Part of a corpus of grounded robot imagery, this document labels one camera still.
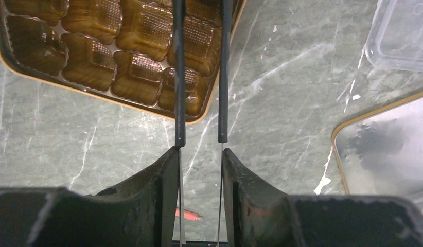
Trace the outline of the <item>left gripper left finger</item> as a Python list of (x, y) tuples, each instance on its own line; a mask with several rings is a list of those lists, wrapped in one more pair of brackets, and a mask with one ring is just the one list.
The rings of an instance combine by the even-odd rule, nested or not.
[(0, 246), (171, 246), (177, 148), (98, 194), (0, 187)]

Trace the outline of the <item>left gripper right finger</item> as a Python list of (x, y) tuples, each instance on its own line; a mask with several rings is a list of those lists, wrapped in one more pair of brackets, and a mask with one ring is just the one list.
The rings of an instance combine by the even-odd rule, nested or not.
[(229, 246), (423, 246), (423, 214), (393, 196), (289, 195), (225, 149)]

